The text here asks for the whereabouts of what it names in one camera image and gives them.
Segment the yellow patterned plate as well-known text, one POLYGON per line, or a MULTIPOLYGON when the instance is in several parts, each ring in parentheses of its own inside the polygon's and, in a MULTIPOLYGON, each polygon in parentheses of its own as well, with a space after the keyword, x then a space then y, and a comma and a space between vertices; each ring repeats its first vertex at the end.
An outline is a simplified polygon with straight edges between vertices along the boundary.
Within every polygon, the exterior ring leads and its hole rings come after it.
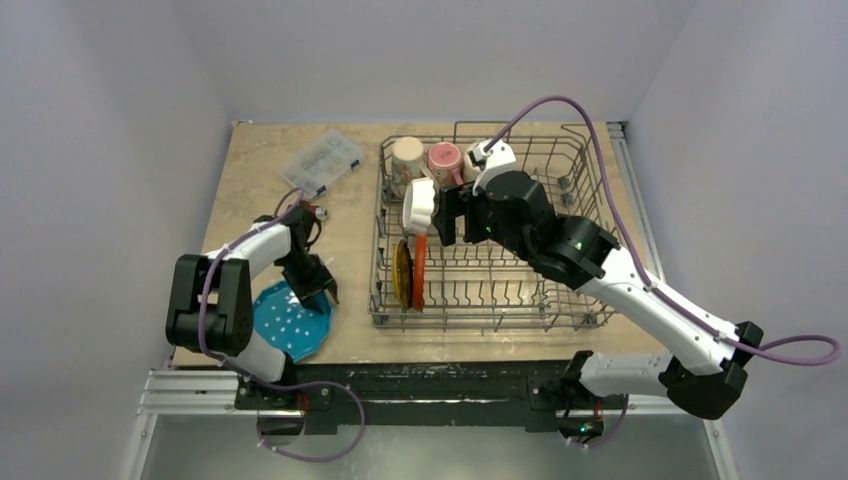
POLYGON ((412 307, 413 265, 410 250, 405 240, 400 240, 394 249, 392 283, 395 297, 403 310, 412 307))

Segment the seahorse pattern tall mug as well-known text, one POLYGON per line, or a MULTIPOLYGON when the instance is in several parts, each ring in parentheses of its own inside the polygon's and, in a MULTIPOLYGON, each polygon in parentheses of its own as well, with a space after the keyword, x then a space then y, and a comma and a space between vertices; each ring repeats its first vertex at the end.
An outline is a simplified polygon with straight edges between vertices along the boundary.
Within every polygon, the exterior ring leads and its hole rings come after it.
POLYGON ((408 184, 421 178, 424 144, 416 137, 404 136, 392 144, 390 159, 390 188, 399 198, 406 194, 408 184))

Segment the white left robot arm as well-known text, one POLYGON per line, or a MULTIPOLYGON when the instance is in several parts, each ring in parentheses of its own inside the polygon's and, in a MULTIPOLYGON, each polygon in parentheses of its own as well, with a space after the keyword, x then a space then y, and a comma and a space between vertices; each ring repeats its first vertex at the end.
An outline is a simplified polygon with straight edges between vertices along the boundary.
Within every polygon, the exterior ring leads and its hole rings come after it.
POLYGON ((314 353, 338 301, 335 278, 311 248, 322 223, 304 207, 258 217, 231 244, 175 263, 165 336, 261 380, 272 408, 297 399, 285 370, 314 353))

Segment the white scalloped bowl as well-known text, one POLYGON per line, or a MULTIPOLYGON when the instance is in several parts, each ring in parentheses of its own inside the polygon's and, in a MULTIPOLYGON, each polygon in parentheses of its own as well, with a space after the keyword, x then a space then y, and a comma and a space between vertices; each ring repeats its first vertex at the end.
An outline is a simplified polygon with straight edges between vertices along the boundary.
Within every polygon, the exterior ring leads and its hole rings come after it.
POLYGON ((402 226, 411 235, 425 234, 435 210, 435 183, 430 178, 412 180, 404 195, 402 226))

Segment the green inside floral mug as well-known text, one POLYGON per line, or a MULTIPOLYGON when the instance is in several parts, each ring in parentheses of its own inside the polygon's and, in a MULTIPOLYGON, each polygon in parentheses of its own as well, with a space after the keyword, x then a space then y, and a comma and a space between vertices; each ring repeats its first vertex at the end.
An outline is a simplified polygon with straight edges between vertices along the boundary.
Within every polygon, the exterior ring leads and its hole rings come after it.
POLYGON ((477 159, 475 151, 486 144, 481 140, 467 146, 463 153, 461 176, 464 183, 474 182, 485 169, 485 159, 477 159))

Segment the blue scalloped plate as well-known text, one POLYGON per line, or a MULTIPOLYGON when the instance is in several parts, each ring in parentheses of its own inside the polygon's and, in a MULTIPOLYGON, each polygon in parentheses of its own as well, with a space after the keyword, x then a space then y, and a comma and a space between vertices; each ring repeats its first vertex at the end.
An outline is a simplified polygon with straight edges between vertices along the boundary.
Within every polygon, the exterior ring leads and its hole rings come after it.
POLYGON ((285 280, 264 289, 253 302, 254 329, 294 362, 315 354, 329 336, 334 305, 326 293, 317 296, 320 311, 303 307, 285 280))

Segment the pink ghost mug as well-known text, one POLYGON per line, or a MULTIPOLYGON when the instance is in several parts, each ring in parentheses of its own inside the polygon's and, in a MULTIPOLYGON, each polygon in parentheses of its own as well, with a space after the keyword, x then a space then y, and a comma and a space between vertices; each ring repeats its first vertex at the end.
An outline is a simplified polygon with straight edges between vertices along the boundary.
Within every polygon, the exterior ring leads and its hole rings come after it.
POLYGON ((426 166, 437 191, 464 184, 463 154, 451 142, 439 142, 427 151, 426 166))

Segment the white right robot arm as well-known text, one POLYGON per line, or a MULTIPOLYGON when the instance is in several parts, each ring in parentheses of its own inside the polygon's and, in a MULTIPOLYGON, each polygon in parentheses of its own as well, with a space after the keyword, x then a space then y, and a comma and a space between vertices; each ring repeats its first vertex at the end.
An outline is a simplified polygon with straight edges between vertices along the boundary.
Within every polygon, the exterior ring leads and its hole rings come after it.
POLYGON ((659 341, 664 354, 610 356, 581 351, 561 381, 564 399, 584 407, 597 397, 650 395, 683 411, 716 420, 740 398, 762 330, 732 324, 677 293, 663 294, 654 276, 642 280, 630 251, 592 220, 558 213, 544 187, 523 171, 508 171, 485 186, 452 186, 431 196, 431 223, 444 246, 492 240, 547 280, 593 297, 659 341))

